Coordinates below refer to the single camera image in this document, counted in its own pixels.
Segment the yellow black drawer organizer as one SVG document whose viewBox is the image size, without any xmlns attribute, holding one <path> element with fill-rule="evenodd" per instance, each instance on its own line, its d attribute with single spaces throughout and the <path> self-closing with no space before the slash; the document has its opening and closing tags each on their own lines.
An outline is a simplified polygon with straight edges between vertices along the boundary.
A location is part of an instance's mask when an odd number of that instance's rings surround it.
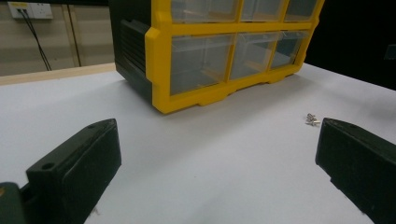
<svg viewBox="0 0 396 224">
<path fill-rule="evenodd" d="M 271 21 L 263 24 L 176 23 L 171 0 L 108 0 L 117 71 L 151 105 L 171 113 L 193 105 L 209 105 L 257 84 L 274 83 L 298 72 L 319 22 L 325 0 L 318 0 L 308 21 Z M 170 73 L 172 39 L 181 35 L 225 35 L 239 32 L 306 31 L 294 60 L 249 77 L 230 79 L 201 89 L 172 95 Z"/>
</svg>

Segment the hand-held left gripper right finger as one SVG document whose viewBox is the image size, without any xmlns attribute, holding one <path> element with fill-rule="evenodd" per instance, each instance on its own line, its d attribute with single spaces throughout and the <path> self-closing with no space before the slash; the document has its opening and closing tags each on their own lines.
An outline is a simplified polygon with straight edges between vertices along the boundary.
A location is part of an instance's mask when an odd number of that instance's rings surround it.
<svg viewBox="0 0 396 224">
<path fill-rule="evenodd" d="M 355 124 L 325 118 L 315 163 L 374 224 L 396 224 L 396 145 Z"/>
</svg>

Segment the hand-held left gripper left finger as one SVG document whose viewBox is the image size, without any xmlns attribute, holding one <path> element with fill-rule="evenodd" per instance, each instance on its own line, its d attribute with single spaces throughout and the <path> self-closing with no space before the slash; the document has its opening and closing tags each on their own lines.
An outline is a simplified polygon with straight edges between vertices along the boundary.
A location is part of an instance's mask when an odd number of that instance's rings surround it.
<svg viewBox="0 0 396 224">
<path fill-rule="evenodd" d="M 27 171 L 38 224 L 83 224 L 121 166 L 117 122 L 83 128 Z"/>
</svg>

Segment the grid of clear drawers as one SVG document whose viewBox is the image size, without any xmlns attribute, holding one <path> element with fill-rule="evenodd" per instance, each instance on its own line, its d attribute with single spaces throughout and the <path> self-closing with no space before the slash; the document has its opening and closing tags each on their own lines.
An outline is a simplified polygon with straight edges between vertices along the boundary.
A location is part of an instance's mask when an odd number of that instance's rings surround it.
<svg viewBox="0 0 396 224">
<path fill-rule="evenodd" d="M 263 24 L 271 21 L 308 21 L 318 0 L 171 0 L 176 23 L 224 22 Z M 306 31 L 265 31 L 233 36 L 225 76 L 249 77 L 288 65 L 294 60 Z"/>
</svg>

